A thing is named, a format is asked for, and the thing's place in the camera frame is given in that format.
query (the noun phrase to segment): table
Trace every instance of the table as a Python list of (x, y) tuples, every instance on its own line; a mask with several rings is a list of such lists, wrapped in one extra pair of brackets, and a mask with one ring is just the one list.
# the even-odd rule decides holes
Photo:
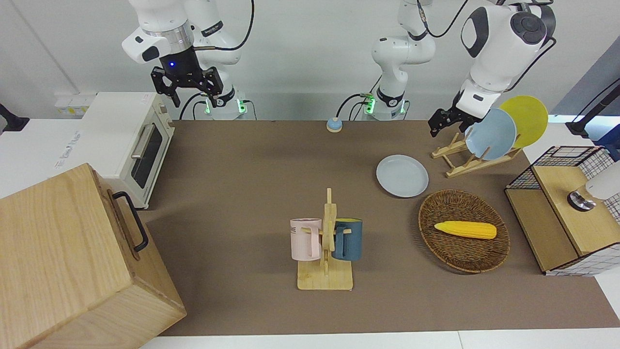
[[(150, 210), (140, 214), (188, 312), (164, 335), (620, 325), (594, 278), (540, 273), (503, 193), (527, 167), (523, 155), (446, 179), (445, 163), (429, 153), (454, 133), (431, 138), (424, 121), (346, 122), (339, 134), (325, 122), (175, 125)], [(426, 166), (430, 184), (421, 196), (394, 198), (376, 181), (376, 165), (396, 153)], [(339, 217), (364, 220), (350, 292), (295, 288), (288, 220), (319, 217), (326, 187)], [(502, 216), (512, 248), (501, 267), (465, 276), (428, 252), (417, 211), (426, 195), (446, 188), (474, 193)]]

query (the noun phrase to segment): black handle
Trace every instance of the black handle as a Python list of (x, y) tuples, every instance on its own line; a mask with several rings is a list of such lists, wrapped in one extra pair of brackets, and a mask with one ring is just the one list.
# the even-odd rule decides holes
[(133, 202), (131, 201), (129, 194), (127, 194), (124, 191), (119, 191), (118, 193), (112, 194), (112, 199), (114, 200), (119, 199), (121, 197), (124, 197), (125, 199), (127, 199), (127, 203), (129, 204), (129, 208), (131, 209), (131, 214), (133, 214), (133, 218), (136, 220), (136, 224), (138, 224), (138, 229), (140, 229), (140, 234), (142, 235), (142, 242), (133, 248), (135, 252), (140, 252), (141, 250), (144, 250), (144, 248), (149, 244), (149, 237), (148, 235), (146, 235), (146, 230), (144, 229), (144, 226), (142, 225), (142, 221), (140, 220), (140, 217), (138, 217), (138, 211), (136, 211), (136, 208), (133, 207)]

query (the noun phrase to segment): light blue plate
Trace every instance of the light blue plate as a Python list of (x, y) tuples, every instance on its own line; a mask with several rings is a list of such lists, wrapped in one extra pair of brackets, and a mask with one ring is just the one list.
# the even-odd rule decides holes
[(477, 157), (481, 157), (484, 151), (491, 147), (483, 160), (495, 160), (506, 155), (515, 144), (516, 126), (507, 112), (491, 108), (484, 119), (469, 126), (465, 134), (469, 133), (465, 140), (467, 149)]

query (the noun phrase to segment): wooden cabinet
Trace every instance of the wooden cabinet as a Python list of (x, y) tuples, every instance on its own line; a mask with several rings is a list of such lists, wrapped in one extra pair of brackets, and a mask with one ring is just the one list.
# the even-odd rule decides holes
[(138, 348), (185, 314), (146, 227), (89, 165), (0, 200), (0, 348)]
[(540, 189), (506, 189), (541, 271), (597, 274), (620, 264), (620, 225), (597, 207), (579, 212), (567, 195), (587, 182), (577, 166), (533, 166)]

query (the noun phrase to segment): mug handle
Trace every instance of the mug handle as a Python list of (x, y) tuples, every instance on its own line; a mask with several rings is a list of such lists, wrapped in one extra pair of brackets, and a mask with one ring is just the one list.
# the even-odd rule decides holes
[(336, 258), (345, 258), (345, 229), (346, 227), (336, 226), (336, 243), (334, 249)]
[(320, 246), (319, 246), (319, 228), (311, 227), (310, 228), (310, 258), (319, 258), (321, 255)]

